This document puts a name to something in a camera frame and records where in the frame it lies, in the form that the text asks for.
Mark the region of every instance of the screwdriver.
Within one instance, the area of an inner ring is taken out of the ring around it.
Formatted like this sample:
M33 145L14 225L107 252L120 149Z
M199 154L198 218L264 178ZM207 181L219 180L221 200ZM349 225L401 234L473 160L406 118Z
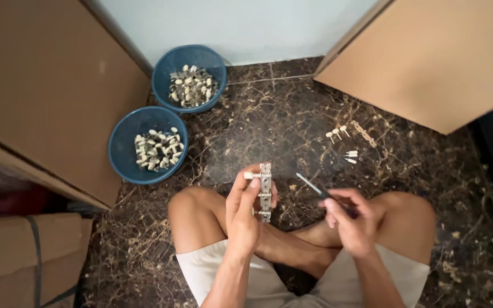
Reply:
M333 200L336 200L336 198L333 198L330 193L328 193L327 190L325 189L319 189L317 188L317 186L313 185L310 181L308 181L306 178L304 178L301 174L299 173L296 173L296 175L298 176L298 178L300 178L302 181L304 181L307 185L309 185L316 193L319 194L319 199L320 200L325 200L327 198L330 198L330 199L333 199ZM338 201L338 204L341 206L342 209L344 209L344 212L346 212L347 216L351 217L352 219L355 219L359 216L358 212L353 209L353 208L349 208L347 206L344 206L342 204L342 201Z

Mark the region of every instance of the screwdriver handle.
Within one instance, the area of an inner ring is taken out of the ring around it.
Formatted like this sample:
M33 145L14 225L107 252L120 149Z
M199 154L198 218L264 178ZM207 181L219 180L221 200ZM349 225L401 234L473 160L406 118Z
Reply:
M339 202L338 200L336 200L335 198L333 198L328 193L328 191L322 190L321 193L319 194L319 199L325 200L327 198L336 201L341 206L341 208L344 210L344 212L346 212L347 216L349 216L351 219L356 219L357 217L359 217L359 212L356 209L350 208L348 206L344 206L341 202Z

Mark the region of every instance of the person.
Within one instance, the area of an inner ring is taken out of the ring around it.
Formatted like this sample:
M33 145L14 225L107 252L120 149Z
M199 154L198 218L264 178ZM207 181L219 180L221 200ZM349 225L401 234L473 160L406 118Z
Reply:
M168 204L176 258L198 305L205 307L414 307L429 274L435 213L423 198L387 192L366 200L333 189L359 212L351 219L334 199L319 206L325 220L283 232L252 215L259 164L240 171L227 198L188 187ZM277 189L272 183L272 207ZM302 297L289 292L270 262L318 279Z

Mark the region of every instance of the white shorts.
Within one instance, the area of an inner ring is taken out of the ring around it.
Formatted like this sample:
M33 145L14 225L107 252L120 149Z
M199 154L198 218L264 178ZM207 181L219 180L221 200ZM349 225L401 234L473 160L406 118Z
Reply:
M226 247L227 240L224 240L194 252L176 255L189 289L199 306L214 283ZM376 250L391 274L406 307L416 306L429 274L429 266L396 254L378 244ZM363 299L353 259L342 249L313 290L302 297L297 297L286 289L271 263L252 256L245 307L363 307Z

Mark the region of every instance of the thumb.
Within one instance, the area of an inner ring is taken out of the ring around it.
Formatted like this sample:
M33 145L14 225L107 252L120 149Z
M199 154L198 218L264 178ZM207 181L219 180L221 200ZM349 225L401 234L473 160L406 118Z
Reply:
M351 223L351 218L347 216L346 212L342 207L338 204L338 202L331 198L326 198L324 200L324 207L326 210L332 213L334 218L338 221L339 224L349 224Z
M259 178L253 178L250 185L243 191L241 195L241 205L239 206L239 211L247 212L249 215L252 213L252 207L254 201L260 193L261 181Z

